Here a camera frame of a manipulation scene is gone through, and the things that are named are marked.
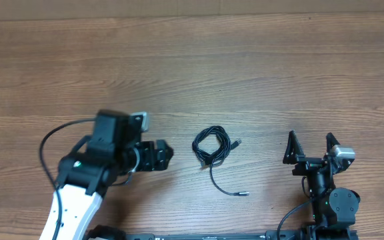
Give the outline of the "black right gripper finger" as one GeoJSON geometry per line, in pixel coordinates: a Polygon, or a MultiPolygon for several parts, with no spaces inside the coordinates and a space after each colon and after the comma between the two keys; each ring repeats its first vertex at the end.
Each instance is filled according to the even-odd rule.
{"type": "Polygon", "coordinates": [[[305,157],[303,148],[298,141],[294,130],[289,132],[287,148],[283,157],[283,164],[294,165],[300,162],[305,157]]]}
{"type": "Polygon", "coordinates": [[[338,140],[335,138],[334,134],[329,132],[326,134],[326,150],[328,153],[333,153],[335,151],[335,148],[338,147],[340,143],[338,140]]]}

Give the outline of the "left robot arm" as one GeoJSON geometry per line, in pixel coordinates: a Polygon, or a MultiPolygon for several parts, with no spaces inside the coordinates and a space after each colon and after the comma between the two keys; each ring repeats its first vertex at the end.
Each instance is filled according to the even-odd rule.
{"type": "Polygon", "coordinates": [[[86,135],[58,165],[51,210],[41,239],[126,239],[124,231],[103,225],[88,226],[108,188],[119,176],[130,181],[138,171],[164,171],[173,156],[166,141],[142,141],[149,128],[146,112],[131,115],[100,110],[86,135]]]}

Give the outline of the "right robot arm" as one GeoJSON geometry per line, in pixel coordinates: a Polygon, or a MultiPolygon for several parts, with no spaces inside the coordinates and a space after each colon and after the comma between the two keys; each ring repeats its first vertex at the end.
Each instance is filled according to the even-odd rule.
{"type": "Polygon", "coordinates": [[[293,165],[292,174],[308,184],[309,200],[292,209],[292,213],[310,204],[313,222],[304,227],[302,237],[308,239],[356,239],[349,227],[355,224],[361,198],[346,188],[337,188],[333,176],[346,171],[355,160],[355,151],[341,145],[332,133],[326,135],[323,157],[306,157],[294,130],[289,132],[283,163],[293,165]]]}

